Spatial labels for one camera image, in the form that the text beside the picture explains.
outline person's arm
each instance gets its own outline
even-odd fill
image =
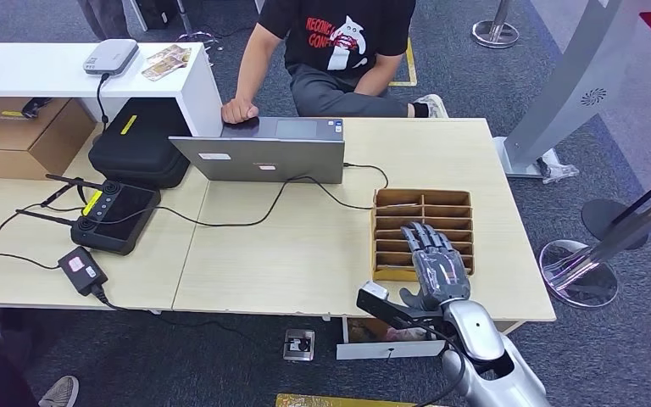
[[[395,77],[402,59],[402,54],[392,57],[377,54],[376,64],[360,78],[355,92],[370,96],[378,96],[383,93]]]
[[[221,109],[223,121],[236,124],[258,115],[259,110],[253,105],[253,98],[263,84],[270,57],[280,42],[279,37],[261,24],[256,24],[241,59],[236,96]]]
[[[264,3],[259,22],[243,53],[236,96],[220,111],[224,122],[236,124],[258,116],[259,110],[253,106],[253,98],[263,85],[275,47],[286,37],[298,17],[301,1],[304,0],[266,0]]]
[[[386,90],[408,49],[408,30],[415,0],[383,0],[381,7],[383,21],[376,40],[376,64],[355,87],[355,92],[363,95],[378,96]]]

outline yellow floor tape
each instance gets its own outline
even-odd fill
[[[410,37],[408,37],[408,49],[405,50],[405,62],[408,64],[408,77],[410,81],[399,82],[393,81],[389,83],[389,86],[416,86],[418,85],[418,76],[415,74],[415,58],[413,58],[413,45],[410,43]]]
[[[413,407],[413,403],[278,394],[275,407]]]

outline black t-shirt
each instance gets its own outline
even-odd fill
[[[362,76],[408,47],[415,0],[266,0],[259,23],[286,42],[286,66]]]

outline wrist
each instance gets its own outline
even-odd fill
[[[236,96],[234,96],[233,98],[237,99],[237,100],[242,100],[242,101],[245,101],[245,102],[248,102],[248,103],[251,103],[253,101],[253,96],[250,96],[249,94],[247,94],[245,92],[239,92],[239,91],[236,91]]]

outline desk surface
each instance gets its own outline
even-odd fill
[[[496,321],[551,321],[555,315],[500,167],[485,120],[346,120],[346,160],[380,166],[396,188],[470,191],[476,273],[472,298]],[[90,181],[86,143],[66,172]],[[346,169],[328,186],[349,204],[369,206],[382,186],[369,169]],[[61,184],[0,180],[0,223],[41,202]],[[162,205],[208,222],[260,219],[280,185],[208,182],[191,168]],[[79,206],[74,190],[54,206]],[[76,213],[70,214],[74,219]],[[48,265],[74,245],[66,226],[20,216],[0,234],[0,252]],[[168,212],[153,216],[129,256],[95,253],[114,304],[272,315],[363,316],[358,288],[370,279],[370,214],[346,209],[313,185],[289,185],[270,218],[245,228],[194,226]],[[392,299],[403,283],[387,283]],[[415,284],[407,283],[413,291]],[[60,270],[0,258],[0,306],[103,308],[78,295]]]
[[[476,273],[472,298],[497,321],[555,318],[485,120],[374,120],[344,123],[346,161],[381,167],[393,188],[470,191]],[[346,169],[328,187],[370,206],[382,186],[374,170]],[[260,219],[279,185],[208,185],[200,220]],[[370,279],[370,214],[346,209],[318,187],[289,185],[270,218],[247,228],[198,227],[174,309],[275,315],[364,316],[357,291]],[[392,299],[403,285],[387,283]]]
[[[87,141],[65,176],[81,176],[100,182],[103,176],[88,162]],[[164,191],[162,203],[186,216],[197,216],[208,181],[191,168],[181,185]],[[0,180],[0,224],[14,209],[36,204],[63,186],[56,181]],[[56,208],[83,206],[75,189],[53,203]],[[46,209],[39,212],[76,219],[78,212],[56,214]],[[94,259],[108,276],[105,289],[114,304],[142,309],[171,309],[181,270],[195,226],[175,221],[168,213],[154,214],[147,232],[126,257],[103,252]],[[20,254],[56,265],[56,261],[72,250],[69,228],[19,216],[0,233],[0,252]],[[44,270],[26,262],[0,258],[0,305],[32,308],[104,308],[94,297],[82,297],[59,270]]]
[[[100,75],[88,75],[82,65],[97,43],[0,43],[0,96],[93,98]],[[172,45],[139,43],[138,52],[119,75],[103,85],[104,98],[160,98],[176,96],[186,83],[193,64],[176,70],[159,81],[146,79],[146,58]],[[200,42],[178,44],[190,47],[195,56]]]

